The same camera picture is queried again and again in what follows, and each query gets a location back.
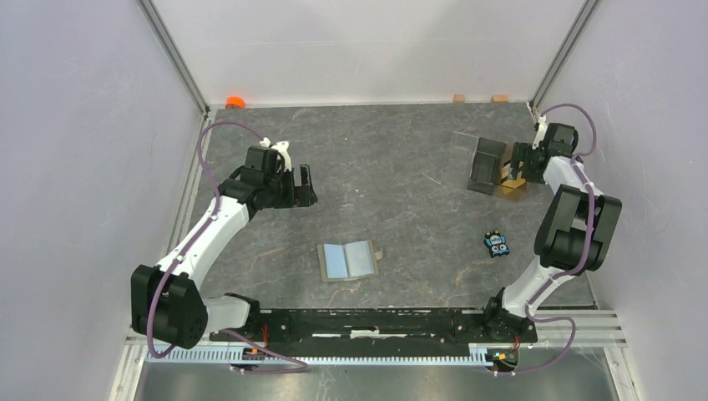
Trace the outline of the olive card holder wallet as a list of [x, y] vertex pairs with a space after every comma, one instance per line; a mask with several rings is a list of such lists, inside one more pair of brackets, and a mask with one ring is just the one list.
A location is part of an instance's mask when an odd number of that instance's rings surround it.
[[347, 244], [320, 244], [317, 254], [324, 283], [349, 282], [380, 274], [378, 262], [383, 250], [376, 250], [372, 241]]

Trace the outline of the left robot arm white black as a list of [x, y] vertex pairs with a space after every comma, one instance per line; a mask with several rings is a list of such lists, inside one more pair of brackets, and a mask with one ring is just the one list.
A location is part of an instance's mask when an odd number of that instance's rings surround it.
[[131, 327], [171, 346], [190, 349], [207, 333], [231, 329], [242, 340], [262, 329], [260, 304], [235, 294], [204, 298], [207, 272], [230, 240], [258, 211], [309, 207], [317, 202], [308, 165], [295, 180], [287, 141], [251, 146], [245, 163], [217, 185], [197, 225], [154, 266], [130, 278]]

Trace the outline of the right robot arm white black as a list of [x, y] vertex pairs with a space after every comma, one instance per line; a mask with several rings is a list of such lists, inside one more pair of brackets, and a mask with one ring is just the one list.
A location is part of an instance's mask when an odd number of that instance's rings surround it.
[[531, 143], [513, 146], [509, 172], [553, 193], [534, 240], [534, 258], [511, 285], [491, 297], [482, 328], [494, 341], [514, 341], [534, 334], [539, 306], [561, 285], [604, 263], [622, 203], [605, 195], [587, 176], [575, 150], [573, 126], [538, 122]]

